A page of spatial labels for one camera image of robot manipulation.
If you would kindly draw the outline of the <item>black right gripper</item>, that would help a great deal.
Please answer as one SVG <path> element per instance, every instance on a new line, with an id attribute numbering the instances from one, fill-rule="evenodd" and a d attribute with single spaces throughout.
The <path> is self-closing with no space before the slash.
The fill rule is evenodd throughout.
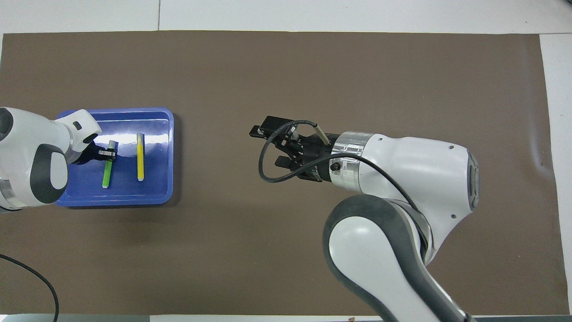
<path id="1" fill-rule="evenodd" d="M 267 140 L 276 130 L 292 121 L 292 119 L 267 116 L 261 125 L 251 128 L 249 136 Z M 315 182 L 331 182 L 329 161 L 313 165 L 307 170 L 303 169 L 303 166 L 311 161 L 331 155 L 333 145 L 340 135 L 326 134 L 326 136 L 330 141 L 329 145 L 325 145 L 317 134 L 310 136 L 300 135 L 298 140 L 294 141 L 294 126 L 282 129 L 271 142 L 273 144 L 286 144 L 287 156 L 277 157 L 274 165 L 278 168 L 287 169 L 292 173 L 301 173 L 298 174 L 300 179 Z"/>

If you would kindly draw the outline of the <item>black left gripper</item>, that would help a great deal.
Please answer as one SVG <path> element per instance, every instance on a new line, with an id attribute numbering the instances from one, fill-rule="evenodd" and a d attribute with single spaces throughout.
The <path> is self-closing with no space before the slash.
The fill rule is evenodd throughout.
<path id="1" fill-rule="evenodd" d="M 92 160 L 115 161 L 116 157 L 116 149 L 108 148 L 98 150 L 98 145 L 91 142 L 81 153 L 69 148 L 67 151 L 67 164 L 84 165 Z"/>

